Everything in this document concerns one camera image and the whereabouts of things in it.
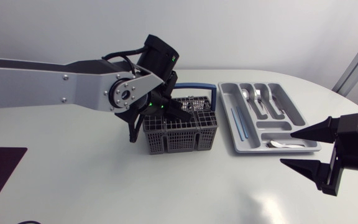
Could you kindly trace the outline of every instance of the table surface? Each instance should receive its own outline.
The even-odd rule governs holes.
[[[178,82],[279,82],[308,124],[358,113],[314,83],[256,70],[177,70]],[[207,90],[175,90],[174,96]],[[337,197],[280,163],[329,162],[332,144],[306,154],[236,154],[219,96],[210,151],[149,155],[144,133],[77,105],[0,109],[0,147],[28,147],[0,193],[0,223],[358,223],[358,172]]]

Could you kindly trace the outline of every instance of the cutlery basket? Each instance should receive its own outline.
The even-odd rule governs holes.
[[[175,88],[202,88],[212,91],[207,96],[174,98],[182,110],[191,114],[189,122],[167,120],[163,116],[145,116],[143,130],[149,143],[150,154],[164,152],[205,151],[212,148],[218,122],[215,116],[216,86],[205,83],[177,83]]]

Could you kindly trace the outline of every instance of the gray cutlery organizer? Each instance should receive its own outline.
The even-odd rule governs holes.
[[[218,86],[238,153],[315,152],[321,149],[316,141],[290,136],[290,133],[308,124],[279,83],[221,82]],[[243,94],[244,90],[248,92],[248,100]],[[260,91],[260,100],[256,95],[257,90]],[[247,138],[241,136],[238,122],[241,116],[241,125],[246,129]],[[268,147],[270,140],[282,144],[301,144],[304,147]]]

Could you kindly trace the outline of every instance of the cable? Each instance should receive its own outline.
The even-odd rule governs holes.
[[[18,223],[18,224],[41,224],[37,221],[24,221],[24,222],[21,222],[21,223]]]
[[[115,53],[110,53],[107,54],[106,56],[102,57],[103,60],[110,60],[113,57],[120,57],[120,56],[130,56],[130,55],[137,55],[140,53],[145,52],[148,49],[147,46],[142,47],[141,49],[136,49],[136,50],[128,50],[128,51],[124,51],[124,52],[115,52]]]
[[[104,57],[102,57],[103,60],[110,60],[112,58],[115,57],[122,57],[126,62],[128,62],[130,68],[131,68],[131,72],[133,75],[135,75],[135,67],[134,64],[131,62],[131,60],[129,60],[129,58],[127,56],[129,55],[136,55],[136,54],[140,54],[145,52],[148,49],[147,46],[142,47],[141,49],[137,49],[137,50],[128,50],[128,51],[124,51],[124,52],[115,52],[115,53],[110,53]]]
[[[131,60],[129,60],[128,57],[126,56],[116,56],[116,57],[122,57],[126,62],[128,62],[130,68],[131,68],[131,72],[133,75],[135,75],[135,67],[134,67],[134,64],[131,62]]]

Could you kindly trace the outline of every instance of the basket handle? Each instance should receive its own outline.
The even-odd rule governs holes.
[[[216,85],[208,83],[176,83],[174,89],[181,88],[197,88],[204,90],[211,90],[211,111],[215,111],[216,106]]]

